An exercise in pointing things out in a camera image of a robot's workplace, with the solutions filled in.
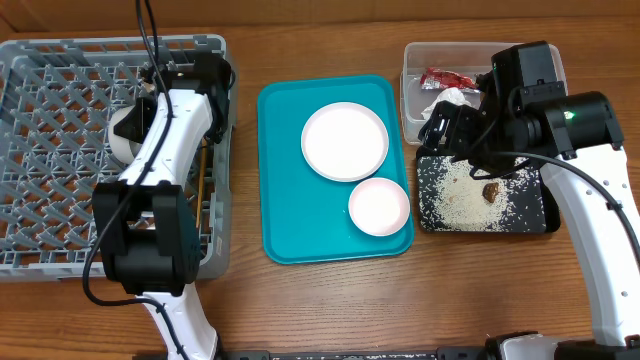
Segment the grey round bowl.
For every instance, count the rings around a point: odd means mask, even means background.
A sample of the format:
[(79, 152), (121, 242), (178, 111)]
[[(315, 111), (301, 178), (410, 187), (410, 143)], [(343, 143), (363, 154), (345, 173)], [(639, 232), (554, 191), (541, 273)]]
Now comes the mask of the grey round bowl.
[(126, 165), (129, 165), (134, 161), (135, 156), (141, 148), (141, 144), (117, 135), (115, 133), (115, 126), (123, 121), (125, 116), (129, 115), (132, 110), (133, 106), (119, 109), (111, 116), (108, 122), (107, 139), (111, 151), (118, 161)]

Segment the white tissue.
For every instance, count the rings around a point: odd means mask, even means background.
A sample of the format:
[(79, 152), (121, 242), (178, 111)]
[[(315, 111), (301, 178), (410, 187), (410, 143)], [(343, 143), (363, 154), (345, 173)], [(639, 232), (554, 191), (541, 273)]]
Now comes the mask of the white tissue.
[(431, 117), (431, 114), (433, 113), (433, 110), (435, 109), (435, 107), (440, 103), (440, 102), (450, 102), (454, 105), (467, 105), (470, 106), (471, 103), (466, 99), (464, 93), (458, 89), (458, 88), (446, 88), (444, 89), (442, 92), (440, 92), (436, 99), (428, 106), (426, 107), (422, 112), (421, 115), (423, 117), (424, 120), (429, 120)]

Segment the red candy wrapper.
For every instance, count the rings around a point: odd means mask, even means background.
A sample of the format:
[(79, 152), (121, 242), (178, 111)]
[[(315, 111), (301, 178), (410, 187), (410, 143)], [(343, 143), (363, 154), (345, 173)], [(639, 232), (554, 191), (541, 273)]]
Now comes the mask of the red candy wrapper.
[(477, 85), (470, 77), (432, 67), (428, 68), (421, 76), (420, 87), (423, 90), (457, 88), (463, 92), (477, 91)]

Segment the brown food piece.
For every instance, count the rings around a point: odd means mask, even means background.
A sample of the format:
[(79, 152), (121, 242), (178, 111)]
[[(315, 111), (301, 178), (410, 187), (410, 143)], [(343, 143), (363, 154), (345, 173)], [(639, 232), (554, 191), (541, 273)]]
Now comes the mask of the brown food piece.
[(484, 199), (489, 203), (494, 203), (496, 201), (497, 195), (499, 194), (499, 183), (491, 182), (484, 186), (482, 195)]

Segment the pink bowl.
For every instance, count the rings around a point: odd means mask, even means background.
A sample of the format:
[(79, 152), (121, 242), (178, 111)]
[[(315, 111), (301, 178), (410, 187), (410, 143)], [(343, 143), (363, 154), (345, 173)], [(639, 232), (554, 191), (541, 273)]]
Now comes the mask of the pink bowl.
[(362, 232), (375, 236), (390, 236), (401, 230), (410, 215), (407, 193), (396, 182), (369, 178), (352, 191), (348, 211), (352, 222)]

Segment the white round plate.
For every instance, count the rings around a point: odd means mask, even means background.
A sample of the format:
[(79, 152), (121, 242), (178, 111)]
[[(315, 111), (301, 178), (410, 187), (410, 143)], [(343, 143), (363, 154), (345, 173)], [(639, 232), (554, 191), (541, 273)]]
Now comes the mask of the white round plate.
[(314, 112), (301, 134), (301, 151), (322, 177), (355, 182), (375, 173), (390, 146), (381, 118), (353, 102), (336, 102)]

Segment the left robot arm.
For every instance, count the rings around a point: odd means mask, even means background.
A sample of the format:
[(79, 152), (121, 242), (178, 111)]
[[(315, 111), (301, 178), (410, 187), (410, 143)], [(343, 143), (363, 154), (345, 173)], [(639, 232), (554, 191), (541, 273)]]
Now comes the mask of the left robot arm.
[(228, 124), (234, 72), (220, 54), (199, 53), (187, 70), (155, 69), (159, 94), (114, 116), (137, 152), (121, 155), (126, 169), (114, 182), (100, 182), (91, 206), (98, 238), (87, 257), (99, 258), (106, 277), (128, 298), (102, 300), (105, 307), (143, 305), (154, 319), (170, 359), (219, 359), (219, 336), (204, 315), (195, 280), (201, 261), (199, 227), (185, 186), (204, 141), (220, 142)]

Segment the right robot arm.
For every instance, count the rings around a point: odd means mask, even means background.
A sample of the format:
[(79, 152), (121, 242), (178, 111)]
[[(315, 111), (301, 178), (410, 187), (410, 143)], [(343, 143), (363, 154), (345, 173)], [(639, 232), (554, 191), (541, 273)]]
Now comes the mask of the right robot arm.
[(494, 177), (536, 167), (559, 207), (587, 282), (596, 344), (639, 345), (639, 212), (624, 135), (597, 91), (570, 95), (545, 41), (494, 54), (479, 109), (437, 105), (418, 138)]

